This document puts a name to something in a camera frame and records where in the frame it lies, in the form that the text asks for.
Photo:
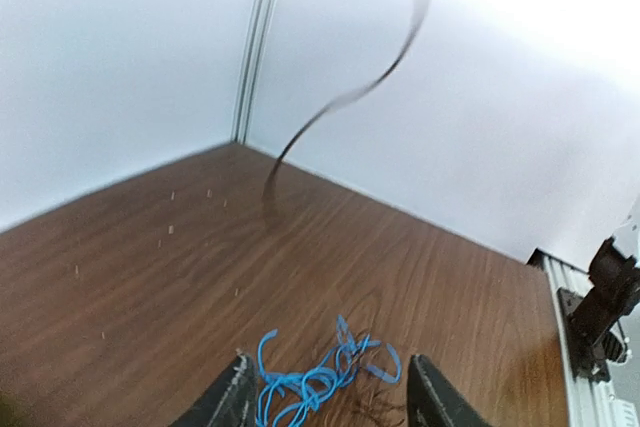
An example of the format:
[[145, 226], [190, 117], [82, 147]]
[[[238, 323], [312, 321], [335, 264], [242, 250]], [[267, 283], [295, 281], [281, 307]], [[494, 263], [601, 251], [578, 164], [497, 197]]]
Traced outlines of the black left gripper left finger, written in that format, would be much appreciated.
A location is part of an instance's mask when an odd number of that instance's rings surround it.
[[254, 360], [246, 353], [238, 353], [170, 427], [256, 426], [257, 388]]

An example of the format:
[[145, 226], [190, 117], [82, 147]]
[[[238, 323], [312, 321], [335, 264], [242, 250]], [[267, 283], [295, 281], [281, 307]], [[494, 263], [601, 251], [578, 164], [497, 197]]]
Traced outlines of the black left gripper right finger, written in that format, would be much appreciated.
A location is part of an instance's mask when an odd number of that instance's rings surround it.
[[489, 427], [426, 355], [408, 364], [408, 425], [411, 427]]

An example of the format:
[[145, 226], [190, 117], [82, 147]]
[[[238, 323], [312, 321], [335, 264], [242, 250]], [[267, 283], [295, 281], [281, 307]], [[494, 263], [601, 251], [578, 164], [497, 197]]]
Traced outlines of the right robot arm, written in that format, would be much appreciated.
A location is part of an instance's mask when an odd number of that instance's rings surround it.
[[568, 333], [573, 341], [572, 368], [576, 376], [594, 382], [611, 379], [608, 365], [629, 358], [629, 347], [620, 319], [639, 304], [639, 268], [634, 256], [626, 256], [609, 237], [593, 257], [588, 277], [591, 289], [567, 315]]

